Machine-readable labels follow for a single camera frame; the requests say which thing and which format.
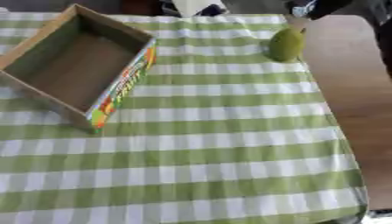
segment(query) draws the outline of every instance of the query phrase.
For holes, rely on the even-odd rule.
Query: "green checkered tablecloth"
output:
[[[53,16],[0,14],[0,51]],[[361,174],[306,64],[264,56],[284,17],[114,18],[158,38],[157,64],[102,133],[0,83],[0,223],[358,223]]]

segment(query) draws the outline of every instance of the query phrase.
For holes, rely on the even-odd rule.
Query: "white object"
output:
[[[217,4],[221,8],[226,6],[221,0],[172,0],[183,18],[193,17],[196,13],[204,10],[210,4]]]
[[[317,0],[309,2],[306,6],[298,6],[292,9],[292,15],[296,18],[304,18],[309,12],[314,10]]]

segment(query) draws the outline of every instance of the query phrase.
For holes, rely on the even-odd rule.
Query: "floor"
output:
[[[285,13],[285,0],[222,0],[222,2],[235,14],[258,13]],[[69,4],[83,4],[101,13],[120,13],[121,0],[1,0],[0,7],[10,11],[62,11]],[[364,7],[355,1],[352,5],[338,11],[339,14],[366,15]]]

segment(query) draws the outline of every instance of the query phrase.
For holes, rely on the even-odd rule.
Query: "gingham tablecloth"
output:
[[[53,16],[0,14],[1,52]],[[114,18],[158,37],[157,64],[102,133],[0,87],[0,223],[357,223],[365,188],[317,84],[264,56],[284,17]]]

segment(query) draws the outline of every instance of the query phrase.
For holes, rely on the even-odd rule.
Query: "wooden table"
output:
[[[362,169],[370,209],[392,208],[392,82],[372,27],[328,16],[306,25],[304,57]]]

